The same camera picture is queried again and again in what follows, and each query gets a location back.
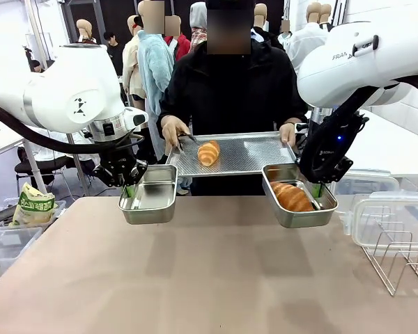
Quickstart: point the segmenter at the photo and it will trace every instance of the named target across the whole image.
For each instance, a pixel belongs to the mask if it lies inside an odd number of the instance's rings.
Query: metal container
[[[174,148],[167,163],[178,168],[180,177],[260,175],[269,164],[293,164],[295,155],[282,144],[279,132],[252,132],[247,134],[211,134],[195,136],[198,143],[188,137],[180,138],[183,151]],[[219,159],[206,167],[198,160],[198,148],[208,141],[217,141]]]
[[[129,197],[127,189],[119,199],[119,208],[129,224],[167,223],[175,212],[178,171],[172,165],[152,165]]]
[[[336,198],[324,184],[312,184],[301,174],[296,164],[267,165],[263,167],[263,189],[270,199],[274,214],[280,225],[285,228],[310,228],[324,226],[337,208]],[[284,209],[271,188],[271,182],[292,184],[301,188],[313,204],[315,211],[292,212]],[[314,197],[314,188],[319,186],[319,197]]]

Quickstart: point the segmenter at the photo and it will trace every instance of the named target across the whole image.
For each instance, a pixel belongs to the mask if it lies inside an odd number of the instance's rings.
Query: tongs
[[[180,137],[188,137],[190,138],[194,143],[196,143],[198,145],[198,140],[191,134],[181,134],[178,136],[178,149],[180,150],[180,152],[184,153],[183,150],[183,144],[180,142]]]

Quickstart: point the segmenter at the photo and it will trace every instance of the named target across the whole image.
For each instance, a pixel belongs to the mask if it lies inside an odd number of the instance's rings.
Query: croissant
[[[314,211],[311,201],[305,195],[304,191],[280,182],[271,182],[271,188],[276,195],[280,205],[292,212]]]
[[[209,141],[198,148],[198,160],[206,167],[213,165],[220,155],[220,146],[216,141]]]

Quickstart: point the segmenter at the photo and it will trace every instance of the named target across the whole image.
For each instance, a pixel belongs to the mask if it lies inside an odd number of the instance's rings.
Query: clear plastic box
[[[351,234],[355,205],[378,191],[399,191],[398,180],[380,170],[352,170],[334,184],[332,192],[339,206],[336,212],[343,223],[344,233]]]
[[[0,229],[0,277],[42,234],[42,228]]]
[[[418,187],[412,182],[361,171],[346,175],[334,193],[344,232],[357,245],[418,249]]]
[[[8,198],[6,200],[4,200],[3,202],[3,207],[0,207],[0,211],[4,210],[5,208],[7,208],[8,206],[14,206],[19,202],[19,198]],[[51,225],[53,224],[53,222],[63,213],[63,210],[65,209],[65,206],[67,205],[67,202],[64,200],[59,200],[56,201],[57,204],[57,208],[54,210],[54,214],[51,217],[51,219],[49,220],[49,222],[44,223],[44,224],[35,224],[35,225],[31,225],[32,228],[37,228],[40,227],[42,228],[44,231]],[[28,226],[16,226],[13,227],[12,229],[16,229],[16,228],[27,228]],[[6,226],[3,226],[3,222],[0,222],[0,228],[8,228]]]

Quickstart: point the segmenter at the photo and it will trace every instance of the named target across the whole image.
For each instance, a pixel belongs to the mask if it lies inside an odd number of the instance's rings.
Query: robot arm
[[[97,45],[68,45],[43,74],[0,73],[0,121],[38,145],[69,154],[99,153],[95,174],[108,186],[138,182],[147,165],[133,154],[130,137],[147,113],[125,107],[114,67]],[[73,133],[88,127],[93,145],[69,145],[30,130]]]
[[[418,26],[370,24],[361,31],[359,23],[354,31],[353,25],[335,27],[305,58],[297,78],[306,102],[339,106],[310,133],[298,161],[310,182],[339,181],[352,166],[345,154],[369,120],[359,114],[361,106],[391,104],[407,95],[407,84],[418,88]],[[335,39],[340,29],[353,34]]]

